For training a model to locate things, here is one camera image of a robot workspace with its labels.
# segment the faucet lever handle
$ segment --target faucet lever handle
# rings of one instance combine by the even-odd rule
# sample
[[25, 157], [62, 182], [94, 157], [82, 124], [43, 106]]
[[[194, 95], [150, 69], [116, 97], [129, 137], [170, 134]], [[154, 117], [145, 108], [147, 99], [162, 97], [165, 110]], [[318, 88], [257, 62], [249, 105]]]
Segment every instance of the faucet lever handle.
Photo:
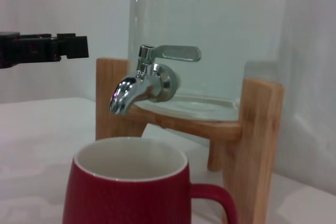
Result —
[[198, 47], [191, 46], [158, 46], [152, 47], [142, 45], [139, 51], [139, 58], [144, 64], [153, 64], [155, 58], [180, 60], [180, 61], [199, 61], [202, 57], [201, 50]]
[[192, 46], [158, 46], [154, 48], [156, 58], [179, 60], [179, 61], [199, 61], [202, 57], [201, 50]]

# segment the mug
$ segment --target mug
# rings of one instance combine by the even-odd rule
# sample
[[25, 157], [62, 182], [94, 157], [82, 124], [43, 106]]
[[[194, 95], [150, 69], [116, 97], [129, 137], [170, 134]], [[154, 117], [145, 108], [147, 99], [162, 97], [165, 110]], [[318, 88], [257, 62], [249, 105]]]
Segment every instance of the mug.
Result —
[[191, 224], [191, 199], [219, 202], [238, 224], [230, 194], [191, 184], [186, 155], [140, 137], [96, 141], [72, 161], [63, 224]]

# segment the white wall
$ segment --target white wall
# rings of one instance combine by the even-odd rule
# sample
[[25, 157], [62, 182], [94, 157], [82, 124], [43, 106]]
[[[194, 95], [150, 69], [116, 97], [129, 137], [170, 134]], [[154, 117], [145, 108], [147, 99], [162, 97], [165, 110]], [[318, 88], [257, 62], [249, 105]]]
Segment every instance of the white wall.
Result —
[[277, 171], [336, 194], [336, 1], [289, 0]]
[[6, 0], [6, 9], [16, 25], [6, 29], [22, 34], [87, 35], [90, 58], [1, 70], [0, 87], [7, 88], [1, 91], [0, 102], [59, 97], [95, 100], [96, 59], [127, 57], [129, 0]]
[[[1, 70], [0, 102], [94, 100], [95, 59], [127, 57], [129, 0], [0, 0], [0, 11], [1, 30], [76, 32], [88, 36], [90, 50], [90, 59]], [[278, 61], [286, 100], [276, 160], [277, 172], [334, 194], [335, 12], [334, 0], [289, 0]]]

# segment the white tabletop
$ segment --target white tabletop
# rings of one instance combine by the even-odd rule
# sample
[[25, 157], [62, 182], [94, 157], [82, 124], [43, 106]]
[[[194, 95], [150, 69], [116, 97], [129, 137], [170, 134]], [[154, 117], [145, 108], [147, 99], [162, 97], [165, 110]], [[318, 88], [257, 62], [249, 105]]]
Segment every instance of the white tabletop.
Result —
[[[149, 125], [144, 136], [183, 149], [192, 182], [222, 184], [207, 148]], [[0, 223], [61, 223], [72, 156], [95, 139], [95, 103], [69, 98], [0, 105]], [[193, 200], [193, 224], [220, 224], [220, 206]], [[268, 224], [336, 223], [336, 197], [273, 175]]]

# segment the faucet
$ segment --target faucet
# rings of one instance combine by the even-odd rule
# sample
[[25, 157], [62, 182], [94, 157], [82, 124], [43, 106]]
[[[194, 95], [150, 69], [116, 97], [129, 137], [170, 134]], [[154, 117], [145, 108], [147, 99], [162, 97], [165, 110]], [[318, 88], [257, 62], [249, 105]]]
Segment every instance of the faucet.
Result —
[[136, 72], [117, 85], [111, 97], [110, 112], [125, 115], [134, 102], [164, 102], [174, 97], [179, 86], [176, 74], [167, 65], [155, 64], [156, 58], [193, 62], [201, 57], [198, 47], [142, 45]]

